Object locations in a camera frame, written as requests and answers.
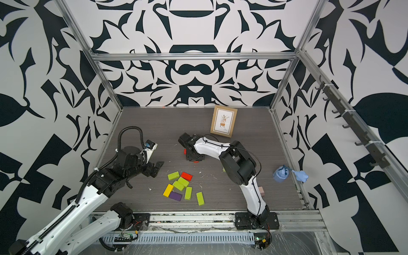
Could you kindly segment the purple block lower left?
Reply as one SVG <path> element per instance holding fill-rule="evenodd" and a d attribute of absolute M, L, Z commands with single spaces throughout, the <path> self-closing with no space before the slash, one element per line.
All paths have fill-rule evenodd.
<path fill-rule="evenodd" d="M 169 198 L 175 200 L 175 201 L 181 201 L 182 200 L 183 195 L 179 194 L 177 192 L 172 191 L 169 195 Z"/>

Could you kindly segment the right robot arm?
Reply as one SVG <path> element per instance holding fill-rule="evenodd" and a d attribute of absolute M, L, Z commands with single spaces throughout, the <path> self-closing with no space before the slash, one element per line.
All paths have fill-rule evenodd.
<path fill-rule="evenodd" d="M 249 216 L 258 224 L 264 223 L 269 216 L 269 207 L 263 200 L 257 183 L 261 164 L 243 145 L 234 141 L 221 143 L 202 135 L 182 134 L 178 142 L 186 150 L 187 160 L 201 161 L 206 156 L 218 159 L 229 179 L 237 184 L 246 200 Z"/>

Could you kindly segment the green circuit board left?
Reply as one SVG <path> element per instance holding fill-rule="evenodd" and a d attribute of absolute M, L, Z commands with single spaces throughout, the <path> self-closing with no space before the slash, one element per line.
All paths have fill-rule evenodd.
<path fill-rule="evenodd" d="M 114 242 L 115 243 L 120 243 L 120 242 L 133 242 L 135 240 L 137 240 L 139 237 L 138 232 L 131 234 L 131 233 L 122 233 L 119 236 L 114 238 Z"/>

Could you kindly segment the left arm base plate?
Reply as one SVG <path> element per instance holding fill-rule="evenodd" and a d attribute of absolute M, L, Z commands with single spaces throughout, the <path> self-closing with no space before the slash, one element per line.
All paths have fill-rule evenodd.
<path fill-rule="evenodd" d="M 150 213 L 135 213 L 132 215 L 130 231 L 145 231 L 150 224 Z"/>

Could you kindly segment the circuit board right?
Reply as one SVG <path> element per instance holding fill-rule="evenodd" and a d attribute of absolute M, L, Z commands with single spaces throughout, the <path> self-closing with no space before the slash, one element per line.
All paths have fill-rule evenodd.
<path fill-rule="evenodd" d="M 254 238 L 255 248 L 259 250 L 266 249 L 272 242 L 272 235 L 270 232 L 266 232 L 265 234 L 255 233 Z"/>

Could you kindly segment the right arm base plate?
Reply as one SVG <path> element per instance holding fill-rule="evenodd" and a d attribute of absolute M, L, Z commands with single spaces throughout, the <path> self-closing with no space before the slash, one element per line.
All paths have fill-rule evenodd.
<path fill-rule="evenodd" d="M 269 211 L 261 219 L 250 212 L 236 212 L 234 225 L 238 230 L 278 230 L 280 227 L 277 214 Z"/>

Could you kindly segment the lime block bottom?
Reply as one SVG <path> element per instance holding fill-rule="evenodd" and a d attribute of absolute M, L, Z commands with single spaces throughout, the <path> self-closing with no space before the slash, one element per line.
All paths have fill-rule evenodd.
<path fill-rule="evenodd" d="M 204 195 L 202 192 L 197 192 L 196 193 L 196 198 L 197 198 L 197 202 L 199 206 L 202 206 L 205 204 L 205 200 L 204 200 Z"/>

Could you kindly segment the wall hook rail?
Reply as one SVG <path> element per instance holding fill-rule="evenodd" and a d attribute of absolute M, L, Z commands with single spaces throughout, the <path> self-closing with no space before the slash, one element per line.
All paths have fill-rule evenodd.
<path fill-rule="evenodd" d="M 321 82 L 319 87 L 325 95 L 325 101 L 331 102 L 335 109 L 333 114 L 340 116 L 346 122 L 343 125 L 345 129 L 351 129 L 358 138 L 354 144 L 356 146 L 363 146 L 374 159 L 371 166 L 379 166 L 382 169 L 390 167 L 392 161 L 385 144 L 373 133 L 371 128 L 365 123 L 358 112 L 349 104 L 347 99 L 339 92 L 334 84 L 327 84 Z"/>

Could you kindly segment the yellow block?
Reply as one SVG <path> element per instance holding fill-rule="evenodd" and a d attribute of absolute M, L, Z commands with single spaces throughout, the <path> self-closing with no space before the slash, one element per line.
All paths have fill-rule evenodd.
<path fill-rule="evenodd" d="M 174 186 L 171 185 L 171 184 L 168 184 L 167 187 L 166 187 L 166 189 L 165 189 L 165 191 L 164 191 L 164 193 L 163 193 L 163 196 L 169 198 L 171 192 L 173 191 L 173 189 L 174 189 Z"/>

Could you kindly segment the aluminium front rail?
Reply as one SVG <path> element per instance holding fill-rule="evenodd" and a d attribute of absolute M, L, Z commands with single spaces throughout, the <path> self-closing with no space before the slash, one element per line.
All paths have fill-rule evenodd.
<path fill-rule="evenodd" d="M 326 232 L 327 227 L 321 214 L 316 210 L 278 210 L 282 232 Z M 235 213 L 243 211 L 156 211 L 150 213 L 147 231 L 172 233 L 204 231 L 244 231 L 234 225 Z"/>

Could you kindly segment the pink beige small box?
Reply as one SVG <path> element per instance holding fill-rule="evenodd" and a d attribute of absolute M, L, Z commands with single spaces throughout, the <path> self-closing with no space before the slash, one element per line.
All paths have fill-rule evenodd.
<path fill-rule="evenodd" d="M 261 196 L 263 197 L 265 195 L 263 187 L 258 187 L 258 189 L 259 189 Z"/>

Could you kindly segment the wooden picture frame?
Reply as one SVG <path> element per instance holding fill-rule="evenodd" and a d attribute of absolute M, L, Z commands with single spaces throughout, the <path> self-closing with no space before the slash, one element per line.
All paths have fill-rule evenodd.
<path fill-rule="evenodd" d="M 215 106 L 210 133 L 231 138 L 238 110 L 225 106 Z"/>

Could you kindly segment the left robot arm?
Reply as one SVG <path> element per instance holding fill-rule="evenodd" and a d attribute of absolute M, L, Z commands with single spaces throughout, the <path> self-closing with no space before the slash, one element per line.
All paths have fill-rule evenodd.
<path fill-rule="evenodd" d="M 118 190 L 128 186 L 139 174 L 155 178 L 163 162 L 149 160 L 157 148 L 151 140 L 141 139 L 141 148 L 122 148 L 122 136 L 126 131 L 143 131 L 129 126 L 120 131 L 115 156 L 86 178 L 74 202 L 63 210 L 44 229 L 28 240 L 17 240 L 8 252 L 11 255 L 77 255 L 110 231 L 126 230 L 133 225 L 133 211 L 124 203 L 114 204 L 102 217 L 81 230 L 77 228 L 100 205 Z"/>

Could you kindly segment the lime block lower middle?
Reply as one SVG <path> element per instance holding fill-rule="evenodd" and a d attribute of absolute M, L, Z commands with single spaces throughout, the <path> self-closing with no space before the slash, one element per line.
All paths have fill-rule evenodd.
<path fill-rule="evenodd" d="M 186 187 L 186 192 L 184 195 L 184 199 L 185 200 L 191 200 L 191 196 L 192 196 L 192 187 Z"/>

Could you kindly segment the lime block left of pile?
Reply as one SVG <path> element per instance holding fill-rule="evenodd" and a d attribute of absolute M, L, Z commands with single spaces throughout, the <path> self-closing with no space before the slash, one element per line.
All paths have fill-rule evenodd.
<path fill-rule="evenodd" d="M 168 174 L 167 177 L 168 177 L 168 180 L 169 180 L 169 181 L 172 181 L 172 180 L 178 179 L 178 178 L 180 177 L 180 174 L 179 174 L 179 172 L 177 171 L 177 172 Z"/>

